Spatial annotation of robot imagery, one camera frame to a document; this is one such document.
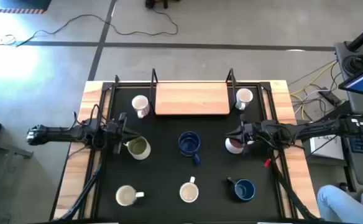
blue mug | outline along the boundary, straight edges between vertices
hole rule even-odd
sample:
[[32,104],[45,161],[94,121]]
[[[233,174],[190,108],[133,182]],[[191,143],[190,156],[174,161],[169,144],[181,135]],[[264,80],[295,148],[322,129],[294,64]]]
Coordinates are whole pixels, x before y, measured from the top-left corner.
[[233,180],[231,177],[227,178],[231,184],[231,193],[235,199],[240,202],[248,202],[254,198],[256,193],[255,185],[247,179]]
[[201,159],[198,156],[198,149],[200,148],[201,140],[196,133],[192,131],[187,131],[181,134],[178,140],[178,145],[180,148],[180,152],[184,156],[188,157],[192,156],[195,161],[195,164],[197,165],[201,164]]

desk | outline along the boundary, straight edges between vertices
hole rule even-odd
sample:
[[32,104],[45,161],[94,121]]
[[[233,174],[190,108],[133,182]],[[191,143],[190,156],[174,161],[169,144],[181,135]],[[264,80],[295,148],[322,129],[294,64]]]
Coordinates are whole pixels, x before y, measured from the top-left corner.
[[[183,81],[183,82],[224,82],[224,81]],[[239,82],[270,82],[272,89],[272,97],[277,113],[277,118],[281,123],[296,124],[295,114],[293,113],[292,103],[289,97],[288,86],[285,80],[264,80],[264,81],[239,81]],[[83,92],[80,112],[78,120],[88,119],[90,112],[94,104],[99,104],[101,98],[101,89],[103,82],[91,81],[86,82],[85,89]],[[270,118],[270,108],[268,99],[265,95],[266,113]],[[104,99],[104,115],[109,106],[109,94]],[[72,143],[70,146],[69,154],[82,148],[82,143]],[[83,150],[73,155],[69,160],[66,161],[65,170],[60,182],[60,187],[57,192],[57,197],[53,205],[53,211],[51,217],[61,217],[75,202],[76,198],[82,191],[83,184],[86,178],[86,170],[88,159],[90,156],[90,149]],[[94,162],[98,162],[98,154],[96,152]],[[292,189],[295,191],[297,196],[303,202],[309,211],[319,217],[319,211],[316,203],[316,197],[311,183],[310,173],[305,159],[305,153],[298,147],[289,147],[285,150],[285,157],[287,161],[288,172],[290,176],[290,182]],[[85,207],[85,217],[90,217],[90,211],[92,206],[94,187],[91,190],[87,198]],[[286,217],[291,217],[290,206],[287,200],[287,196],[282,191],[283,197],[283,208],[285,210]]]

wooden board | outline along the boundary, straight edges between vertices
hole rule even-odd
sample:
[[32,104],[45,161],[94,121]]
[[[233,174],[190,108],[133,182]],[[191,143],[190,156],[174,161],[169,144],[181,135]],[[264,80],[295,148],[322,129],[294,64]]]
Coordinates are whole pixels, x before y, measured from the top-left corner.
[[[145,82],[145,81],[122,81],[123,83],[135,83],[135,82]],[[162,81],[163,83],[178,83],[178,82],[189,82],[189,81]],[[207,82],[207,81],[190,81],[189,84],[197,82]],[[224,83],[223,81],[210,81],[213,83]],[[270,82],[272,88],[273,101],[275,105],[275,110],[277,113],[277,118],[281,123],[284,124],[296,124],[295,114],[293,113],[291,99],[289,97],[289,91],[287,82],[285,80],[241,80],[239,82]],[[86,82],[85,90],[82,97],[80,113],[78,119],[89,118],[90,110],[95,103],[99,103],[101,96],[102,81],[89,81]],[[271,118],[269,101],[264,92],[265,98],[265,109],[267,116]],[[108,100],[106,100],[104,106],[108,108]],[[80,148],[79,143],[72,143],[70,153]],[[307,207],[307,209],[319,217],[319,210],[316,202],[315,193],[313,190],[313,185],[311,183],[311,177],[306,163],[306,157],[303,150],[298,147],[289,147],[285,149],[285,157],[287,160],[287,166],[290,176],[290,182],[292,184],[292,189],[295,191],[297,196]],[[78,155],[74,155],[71,159],[67,161],[65,168],[65,173],[62,179],[60,194],[56,202],[56,209],[54,213],[54,218],[61,217],[75,202],[78,195],[81,193],[83,183],[86,176],[86,166],[89,160],[89,149],[86,151],[81,151]],[[285,210],[286,216],[291,217],[291,211],[289,207],[288,197],[284,190],[282,190],[283,198],[283,208]],[[88,208],[91,207],[91,200],[89,200]],[[85,217],[89,217],[90,209],[86,209]]]
[[226,83],[158,83],[155,113],[229,114]]

concrete floor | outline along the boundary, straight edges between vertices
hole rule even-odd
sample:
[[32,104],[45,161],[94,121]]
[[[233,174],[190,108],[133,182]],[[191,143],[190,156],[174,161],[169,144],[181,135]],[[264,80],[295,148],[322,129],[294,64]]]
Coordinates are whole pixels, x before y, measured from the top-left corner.
[[[113,11],[111,1],[53,0],[46,14],[0,14],[0,39],[14,34],[25,40],[38,29],[55,30],[80,14],[105,19]],[[106,42],[330,47],[363,31],[363,0],[182,0],[170,3],[166,12],[180,26],[179,35],[125,37],[110,29]],[[174,31],[165,17],[147,11],[141,0],[118,0],[111,22],[122,32]],[[102,22],[84,17],[56,35],[34,41],[99,42],[102,29]],[[35,152],[29,161],[16,158],[0,186],[2,221],[48,220],[69,144],[32,147],[25,142],[25,133],[36,124],[71,125],[95,53],[96,47],[0,46],[0,123],[4,126],[0,138]],[[154,67],[161,80],[219,80],[232,67],[237,79],[290,83],[333,59],[333,52],[105,47],[94,79],[113,80],[116,74],[121,80],[148,80]],[[302,88],[309,80],[293,84],[290,90]],[[330,83],[329,73],[316,82],[327,87]],[[346,98],[343,91],[336,94]],[[308,105],[307,112],[313,119],[322,116],[315,104]],[[335,167],[310,166],[310,171],[316,190],[343,181]]]

cup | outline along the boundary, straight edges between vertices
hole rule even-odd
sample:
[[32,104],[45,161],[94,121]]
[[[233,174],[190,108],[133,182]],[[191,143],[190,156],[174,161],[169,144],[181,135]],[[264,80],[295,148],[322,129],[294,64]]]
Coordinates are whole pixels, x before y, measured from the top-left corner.
[[194,184],[195,177],[190,177],[190,181],[180,187],[180,198],[187,203],[194,202],[198,198],[198,187]]
[[245,107],[252,101],[254,94],[247,88],[241,88],[237,91],[236,98],[236,108],[239,110],[244,110]]
[[149,142],[142,136],[135,138],[127,143],[127,150],[133,156],[134,159],[143,160],[150,155],[151,146]]
[[132,100],[132,106],[139,118],[143,118],[150,112],[149,99],[143,95],[135,96]]
[[180,152],[184,156],[193,157],[196,165],[201,164],[201,159],[197,154],[200,144],[200,137],[192,131],[181,134],[178,140]]
[[231,184],[231,194],[240,202],[248,202],[254,198],[256,189],[255,185],[247,179],[234,180],[231,177],[227,178]]
[[144,197],[144,192],[136,192],[136,190],[129,185],[123,185],[118,188],[117,193],[115,194],[115,199],[118,204],[122,206],[133,205],[139,197]]
[[233,154],[240,154],[244,150],[244,147],[242,146],[241,143],[230,138],[226,139],[225,144],[226,144],[226,149]]

